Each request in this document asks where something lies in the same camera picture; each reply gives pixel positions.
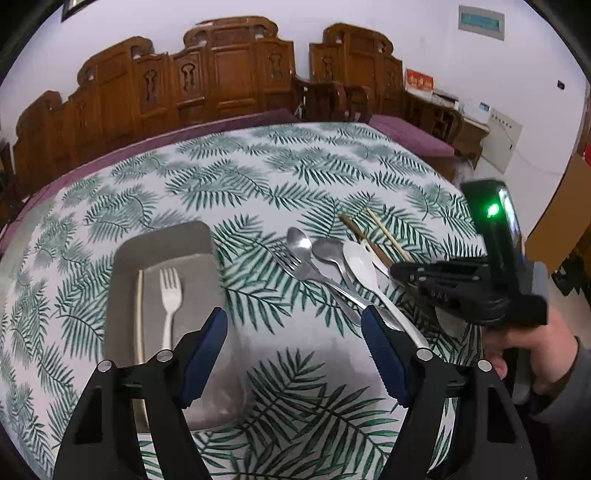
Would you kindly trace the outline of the grey sleeved right forearm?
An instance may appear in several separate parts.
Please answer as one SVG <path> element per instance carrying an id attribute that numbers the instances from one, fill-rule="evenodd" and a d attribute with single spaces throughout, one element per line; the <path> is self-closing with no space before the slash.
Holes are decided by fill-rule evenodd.
<path id="1" fill-rule="evenodd" d="M 590 350 L 576 341 L 568 372 L 546 393 L 534 393 L 529 404 L 536 434 L 568 448 L 590 446 Z"/>

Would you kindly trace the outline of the person's right hand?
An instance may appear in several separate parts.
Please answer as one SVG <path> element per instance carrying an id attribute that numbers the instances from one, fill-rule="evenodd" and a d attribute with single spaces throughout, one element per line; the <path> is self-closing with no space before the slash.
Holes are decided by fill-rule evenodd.
<path id="1" fill-rule="evenodd" d="M 485 358 L 502 379 L 508 373 L 503 359 L 506 350 L 518 348 L 530 353 L 533 390 L 537 394 L 547 394 L 559 384 L 571 370 L 579 349 L 576 337 L 558 310 L 550 306 L 548 313 L 548 323 L 535 328 L 483 330 Z"/>

